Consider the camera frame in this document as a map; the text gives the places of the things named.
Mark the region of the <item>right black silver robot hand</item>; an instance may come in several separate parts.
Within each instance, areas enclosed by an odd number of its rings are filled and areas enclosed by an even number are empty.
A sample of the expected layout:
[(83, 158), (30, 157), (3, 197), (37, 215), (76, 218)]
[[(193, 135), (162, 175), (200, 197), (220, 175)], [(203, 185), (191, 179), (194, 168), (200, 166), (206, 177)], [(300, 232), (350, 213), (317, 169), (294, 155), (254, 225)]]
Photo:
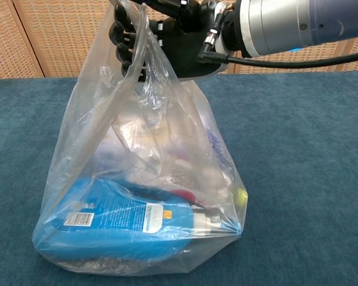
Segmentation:
[[(221, 1), (136, 1), (165, 14), (164, 20), (150, 20), (149, 28), (180, 80), (191, 80), (227, 70), (227, 64), (201, 63), (200, 49), (223, 3)], [(134, 55), (136, 30), (125, 7), (118, 1), (109, 38), (116, 47), (121, 73), (126, 75)]]

